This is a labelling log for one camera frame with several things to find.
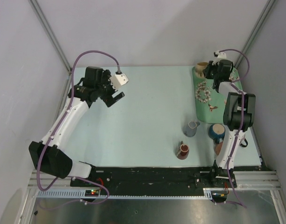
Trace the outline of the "beige wooden mug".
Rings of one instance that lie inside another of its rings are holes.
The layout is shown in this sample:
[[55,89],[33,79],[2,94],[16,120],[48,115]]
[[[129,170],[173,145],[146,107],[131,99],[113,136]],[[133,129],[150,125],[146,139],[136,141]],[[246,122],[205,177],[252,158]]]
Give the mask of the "beige wooden mug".
[[198,78],[205,78],[203,70],[208,66],[208,62],[199,62],[195,66],[195,73]]

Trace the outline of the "grey mug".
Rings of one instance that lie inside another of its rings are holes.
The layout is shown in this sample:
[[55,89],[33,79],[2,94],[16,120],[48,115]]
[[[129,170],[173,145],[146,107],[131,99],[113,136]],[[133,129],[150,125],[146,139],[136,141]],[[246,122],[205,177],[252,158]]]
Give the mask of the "grey mug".
[[194,137],[199,125],[200,125],[199,121],[188,122],[183,128],[184,135],[187,137]]

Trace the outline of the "dark red mug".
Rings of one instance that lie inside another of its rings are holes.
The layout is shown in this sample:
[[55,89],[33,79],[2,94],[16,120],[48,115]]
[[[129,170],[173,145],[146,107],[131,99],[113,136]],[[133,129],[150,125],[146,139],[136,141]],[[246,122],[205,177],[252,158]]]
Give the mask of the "dark red mug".
[[184,160],[188,157],[189,154],[189,146],[185,144],[183,141],[180,142],[175,155],[178,159]]

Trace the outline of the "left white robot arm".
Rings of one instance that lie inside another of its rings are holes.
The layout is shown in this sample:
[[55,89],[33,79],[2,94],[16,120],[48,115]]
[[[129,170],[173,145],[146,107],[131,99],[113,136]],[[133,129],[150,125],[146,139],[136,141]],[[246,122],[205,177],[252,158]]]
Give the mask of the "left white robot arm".
[[29,152],[36,170],[64,179],[68,176],[81,177],[86,186],[97,181],[92,165],[71,159],[65,154],[66,145],[80,119],[91,105],[101,99],[111,107],[124,93],[118,89],[129,81],[121,72],[111,74],[109,70],[99,67],[87,67],[85,75],[71,88],[65,106],[49,132],[41,141],[32,141]]

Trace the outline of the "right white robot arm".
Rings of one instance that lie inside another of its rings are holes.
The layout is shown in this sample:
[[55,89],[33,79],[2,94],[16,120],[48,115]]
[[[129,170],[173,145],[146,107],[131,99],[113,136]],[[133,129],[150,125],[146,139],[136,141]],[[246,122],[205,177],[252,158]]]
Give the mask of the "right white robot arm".
[[220,187],[226,179],[232,180],[236,151],[255,117],[256,96],[245,93],[229,80],[232,71],[233,62],[227,59],[217,63],[209,61],[203,70],[205,77],[213,80],[213,89],[227,97],[223,112],[225,136],[209,175],[210,184],[214,187]]

